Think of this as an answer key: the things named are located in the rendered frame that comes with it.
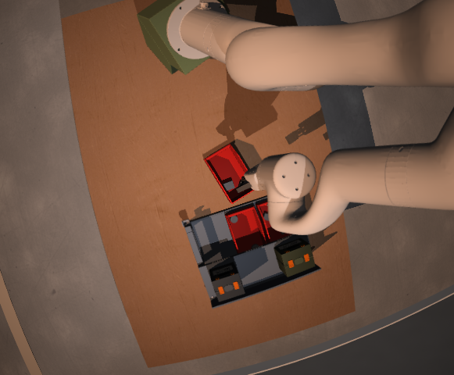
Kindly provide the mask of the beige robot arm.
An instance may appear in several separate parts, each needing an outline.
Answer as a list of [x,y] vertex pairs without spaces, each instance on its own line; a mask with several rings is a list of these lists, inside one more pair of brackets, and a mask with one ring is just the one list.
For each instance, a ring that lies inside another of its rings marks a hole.
[[[185,58],[226,64],[233,81],[249,90],[454,88],[454,0],[423,0],[394,16],[321,26],[279,27],[224,13],[217,0],[183,0],[170,14],[167,38]],[[315,234],[350,202],[454,210],[454,107],[430,143],[331,152],[308,210],[315,167],[301,153],[286,154],[263,159],[256,171],[277,231]]]

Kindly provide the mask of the red bin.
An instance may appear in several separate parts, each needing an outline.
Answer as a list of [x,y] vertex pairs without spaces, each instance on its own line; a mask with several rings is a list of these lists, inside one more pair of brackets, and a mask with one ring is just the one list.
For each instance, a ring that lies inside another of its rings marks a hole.
[[[245,189],[240,193],[236,191],[236,188],[241,182],[241,177],[243,177],[245,172],[248,170],[245,164],[242,162],[238,153],[231,145],[223,147],[219,151],[205,158],[204,161],[206,162],[206,165],[209,167],[209,169],[211,169],[210,171],[212,172],[219,186],[222,186],[221,189],[226,195],[228,201],[231,202],[231,204],[254,191],[251,188]],[[229,191],[225,191],[223,183],[226,183],[230,180],[233,181],[235,188],[230,189]]]
[[[259,214],[259,219],[260,219],[260,222],[262,224],[262,228],[263,228],[263,233],[265,235],[265,238],[266,238],[266,242],[269,243],[271,241],[276,241],[277,239],[280,239],[280,238],[283,238],[283,237],[286,237],[288,235],[291,235],[291,234],[281,234],[280,231],[277,231],[275,229],[273,229],[270,225],[270,222],[267,221],[267,220],[264,220],[263,218],[263,213],[268,213],[267,212],[267,200],[264,201],[264,202],[260,202],[256,205],[256,208],[257,208],[257,212]],[[262,207],[261,207],[262,206]],[[261,210],[261,211],[260,211]]]
[[[238,218],[237,223],[230,221],[232,216]],[[237,253],[251,249],[254,244],[258,246],[266,244],[266,238],[255,207],[245,207],[229,212],[225,217],[228,226],[230,225],[229,229]]]

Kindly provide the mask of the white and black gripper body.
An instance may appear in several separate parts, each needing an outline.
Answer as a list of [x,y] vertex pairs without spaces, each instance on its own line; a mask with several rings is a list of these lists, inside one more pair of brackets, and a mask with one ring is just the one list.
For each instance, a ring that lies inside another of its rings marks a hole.
[[[259,164],[258,164],[258,165],[259,165]],[[245,172],[245,174],[244,174],[245,179],[252,185],[252,186],[251,186],[251,189],[252,189],[252,190],[255,190],[255,191],[264,190],[264,189],[259,185],[259,182],[258,182],[257,176],[256,176],[256,171],[257,171],[258,165],[252,167],[250,170],[248,170],[248,171]]]

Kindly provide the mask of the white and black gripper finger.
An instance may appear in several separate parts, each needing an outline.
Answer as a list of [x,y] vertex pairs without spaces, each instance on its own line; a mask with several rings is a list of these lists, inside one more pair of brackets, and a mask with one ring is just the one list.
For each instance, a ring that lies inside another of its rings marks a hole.
[[[244,191],[245,189],[249,189],[252,185],[245,179],[245,177],[241,177],[242,180],[241,180],[241,183],[238,185],[238,187],[236,188],[236,191],[238,193]],[[243,186],[242,186],[243,185]]]

